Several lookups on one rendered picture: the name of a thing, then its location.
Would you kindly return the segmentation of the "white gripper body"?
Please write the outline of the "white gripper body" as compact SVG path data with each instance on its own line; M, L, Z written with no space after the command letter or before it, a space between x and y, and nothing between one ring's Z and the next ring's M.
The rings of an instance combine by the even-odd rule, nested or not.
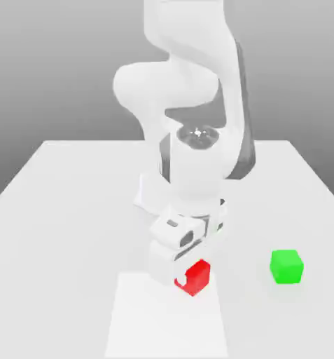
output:
M187 250L179 252L153 240L148 249L148 270L151 277L163 285L173 285L174 280L200 259L207 259L211 254L211 244L200 241Z

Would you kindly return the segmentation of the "small green cube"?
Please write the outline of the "small green cube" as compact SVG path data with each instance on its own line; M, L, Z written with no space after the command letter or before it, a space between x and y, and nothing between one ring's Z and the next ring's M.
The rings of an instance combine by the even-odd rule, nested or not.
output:
M304 263L297 250L273 250L270 271L277 284L296 284L301 281Z

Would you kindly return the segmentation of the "small red cube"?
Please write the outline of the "small red cube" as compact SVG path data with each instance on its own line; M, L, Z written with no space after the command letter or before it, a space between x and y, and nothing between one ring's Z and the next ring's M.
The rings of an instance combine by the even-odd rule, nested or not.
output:
M183 285L178 278L174 279L174 284L194 297L209 284L210 271L210 263L201 259L185 272L186 282Z

